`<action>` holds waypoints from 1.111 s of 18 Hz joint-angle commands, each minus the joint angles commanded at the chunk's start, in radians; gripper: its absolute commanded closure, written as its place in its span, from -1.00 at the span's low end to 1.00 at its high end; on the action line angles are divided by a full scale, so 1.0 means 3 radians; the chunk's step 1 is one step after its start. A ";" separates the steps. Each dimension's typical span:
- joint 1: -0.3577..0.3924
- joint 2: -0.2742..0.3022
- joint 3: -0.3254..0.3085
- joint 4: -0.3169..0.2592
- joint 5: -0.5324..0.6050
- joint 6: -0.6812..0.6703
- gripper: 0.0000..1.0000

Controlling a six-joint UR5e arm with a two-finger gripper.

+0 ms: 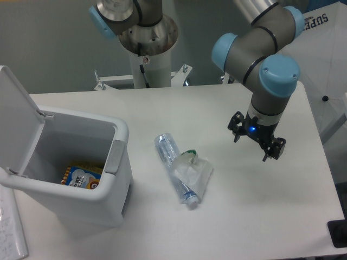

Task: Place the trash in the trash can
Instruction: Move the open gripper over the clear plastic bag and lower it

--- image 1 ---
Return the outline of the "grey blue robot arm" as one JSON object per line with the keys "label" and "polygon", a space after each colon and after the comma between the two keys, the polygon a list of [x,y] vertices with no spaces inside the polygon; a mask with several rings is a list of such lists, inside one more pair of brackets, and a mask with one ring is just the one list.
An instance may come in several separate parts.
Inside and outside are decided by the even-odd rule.
{"label": "grey blue robot arm", "polygon": [[[215,43],[212,61],[252,92],[246,115],[237,112],[228,129],[235,140],[248,136],[278,159],[286,141],[274,131],[296,89],[300,68],[279,51],[304,30],[302,13],[277,1],[236,1],[251,25],[244,36],[227,33]],[[178,28],[163,13],[162,1],[97,1],[89,9],[96,28],[107,38],[117,37],[132,58],[136,88],[171,86],[171,49]]]}

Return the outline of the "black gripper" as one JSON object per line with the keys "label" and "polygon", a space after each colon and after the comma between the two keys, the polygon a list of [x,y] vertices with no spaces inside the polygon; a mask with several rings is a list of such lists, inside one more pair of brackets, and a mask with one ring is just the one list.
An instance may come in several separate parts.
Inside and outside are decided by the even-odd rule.
{"label": "black gripper", "polygon": [[286,139],[274,137],[276,127],[277,124],[260,125],[257,117],[251,119],[247,114],[245,118],[240,111],[237,111],[230,119],[227,128],[232,131],[235,143],[244,135],[258,142],[265,153],[262,159],[265,162],[268,158],[278,160],[286,145]]}

